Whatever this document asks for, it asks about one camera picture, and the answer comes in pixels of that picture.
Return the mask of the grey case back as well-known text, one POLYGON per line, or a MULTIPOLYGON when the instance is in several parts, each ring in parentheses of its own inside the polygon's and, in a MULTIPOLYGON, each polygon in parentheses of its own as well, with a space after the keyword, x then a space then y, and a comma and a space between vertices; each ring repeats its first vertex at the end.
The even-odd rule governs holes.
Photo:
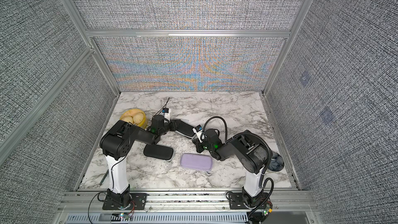
POLYGON ((188 123, 180 120, 180 119, 172 119, 170 120, 170 130, 182 135, 186 138, 193 139, 196 134, 193 131, 194 126, 189 125, 188 123))

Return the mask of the grey zippered case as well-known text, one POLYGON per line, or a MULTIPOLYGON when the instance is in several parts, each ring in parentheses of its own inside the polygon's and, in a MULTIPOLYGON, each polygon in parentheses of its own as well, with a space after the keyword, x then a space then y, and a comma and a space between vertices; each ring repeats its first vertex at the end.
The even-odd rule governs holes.
POLYGON ((171 161, 174 156, 174 149, 163 145, 146 145, 144 155, 150 158, 171 161))

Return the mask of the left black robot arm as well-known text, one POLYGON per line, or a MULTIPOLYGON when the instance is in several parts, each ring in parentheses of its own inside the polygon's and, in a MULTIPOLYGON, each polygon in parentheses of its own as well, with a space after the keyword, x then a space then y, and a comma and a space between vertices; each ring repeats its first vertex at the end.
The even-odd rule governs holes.
POLYGON ((161 136, 170 131, 170 121, 156 115, 152 125, 143 129, 129 122, 119 120, 101 139, 100 148, 106 157, 110 184, 104 200, 103 210, 130 209, 132 197, 127 179, 126 157, 135 141, 146 144, 144 155, 170 161, 174 149, 158 145, 161 136))

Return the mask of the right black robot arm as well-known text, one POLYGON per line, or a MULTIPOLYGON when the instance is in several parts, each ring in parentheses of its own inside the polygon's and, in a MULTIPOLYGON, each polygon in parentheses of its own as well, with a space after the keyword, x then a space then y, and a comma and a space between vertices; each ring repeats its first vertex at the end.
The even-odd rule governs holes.
POLYGON ((242 202, 245 207, 254 209, 269 199, 271 192, 264 193, 264 187, 270 178, 265 178, 272 151, 263 138, 248 130, 234 135, 224 143, 219 131, 208 129, 193 138, 198 153, 207 150, 211 157, 225 161, 236 157, 246 170, 245 184, 242 188, 242 202))

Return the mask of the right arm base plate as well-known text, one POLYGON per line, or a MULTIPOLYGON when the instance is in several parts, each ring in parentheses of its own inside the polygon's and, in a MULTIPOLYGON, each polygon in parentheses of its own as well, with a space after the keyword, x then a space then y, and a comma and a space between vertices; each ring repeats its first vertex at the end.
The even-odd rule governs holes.
POLYGON ((243 196, 241 193, 228 191, 226 196, 231 210, 248 209, 243 202, 243 196))

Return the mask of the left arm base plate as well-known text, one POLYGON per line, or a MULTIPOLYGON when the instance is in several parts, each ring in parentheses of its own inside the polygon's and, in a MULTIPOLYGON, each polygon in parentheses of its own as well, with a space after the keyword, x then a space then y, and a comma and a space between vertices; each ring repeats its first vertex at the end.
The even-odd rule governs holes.
POLYGON ((132 194, 130 193, 130 197, 126 202, 126 206, 122 206, 117 201, 111 199, 111 197, 106 196, 102 210, 105 211, 130 211, 132 209, 135 210, 144 210, 147 202, 148 195, 145 193, 132 194))

